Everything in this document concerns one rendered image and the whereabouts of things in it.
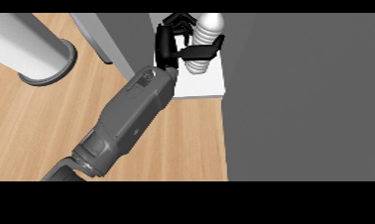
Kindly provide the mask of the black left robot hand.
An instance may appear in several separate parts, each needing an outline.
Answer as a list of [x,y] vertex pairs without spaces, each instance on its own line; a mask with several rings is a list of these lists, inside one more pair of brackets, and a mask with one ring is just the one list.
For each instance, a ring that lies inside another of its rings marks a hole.
[[211,61],[221,50],[225,36],[217,37],[211,45],[192,45],[197,18],[189,13],[172,13],[156,26],[155,61],[162,69],[178,67],[178,60]]

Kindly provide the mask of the dark grey cabinet door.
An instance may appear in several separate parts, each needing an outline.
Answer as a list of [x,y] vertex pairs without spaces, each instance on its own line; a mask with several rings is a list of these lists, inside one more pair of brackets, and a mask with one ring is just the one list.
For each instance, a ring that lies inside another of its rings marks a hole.
[[255,19],[223,99],[231,180],[375,180],[375,15]]

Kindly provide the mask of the white ribbed water bottle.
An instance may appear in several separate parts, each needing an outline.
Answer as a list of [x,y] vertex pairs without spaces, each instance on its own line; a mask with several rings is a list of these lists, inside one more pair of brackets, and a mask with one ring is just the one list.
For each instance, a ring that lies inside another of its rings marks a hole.
[[[220,13],[202,13],[193,29],[192,45],[211,45],[221,35],[223,29],[223,15]],[[192,74],[203,74],[208,70],[209,62],[206,60],[187,60],[184,65]]]

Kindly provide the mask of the white cylinder with grey base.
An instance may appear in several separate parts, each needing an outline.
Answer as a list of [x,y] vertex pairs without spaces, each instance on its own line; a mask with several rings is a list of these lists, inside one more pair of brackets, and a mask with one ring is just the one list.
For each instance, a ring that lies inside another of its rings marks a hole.
[[73,44],[59,39],[31,13],[0,13],[0,63],[32,86],[56,83],[78,59]]

